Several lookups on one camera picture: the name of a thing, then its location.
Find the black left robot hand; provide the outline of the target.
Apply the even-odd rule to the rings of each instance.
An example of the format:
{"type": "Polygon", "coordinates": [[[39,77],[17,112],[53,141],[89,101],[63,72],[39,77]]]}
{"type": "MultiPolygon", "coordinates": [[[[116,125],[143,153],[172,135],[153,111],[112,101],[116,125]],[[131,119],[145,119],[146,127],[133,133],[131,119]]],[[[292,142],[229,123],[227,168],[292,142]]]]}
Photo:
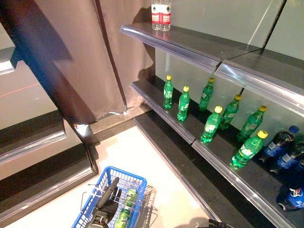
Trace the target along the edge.
{"type": "Polygon", "coordinates": [[[122,190],[118,189],[119,178],[116,177],[109,187],[105,187],[102,196],[98,199],[93,212],[93,219],[97,224],[109,223],[117,212],[122,190]]]}

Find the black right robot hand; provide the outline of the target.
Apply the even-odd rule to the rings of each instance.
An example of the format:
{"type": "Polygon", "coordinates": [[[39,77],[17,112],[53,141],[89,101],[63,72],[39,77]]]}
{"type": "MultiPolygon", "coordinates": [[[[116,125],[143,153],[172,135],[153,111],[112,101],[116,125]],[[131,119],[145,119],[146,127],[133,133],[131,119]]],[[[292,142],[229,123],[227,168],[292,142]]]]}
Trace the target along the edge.
{"type": "Polygon", "coordinates": [[[219,222],[210,218],[208,222],[209,222],[209,228],[232,228],[232,226],[230,226],[225,222],[219,222]]]}

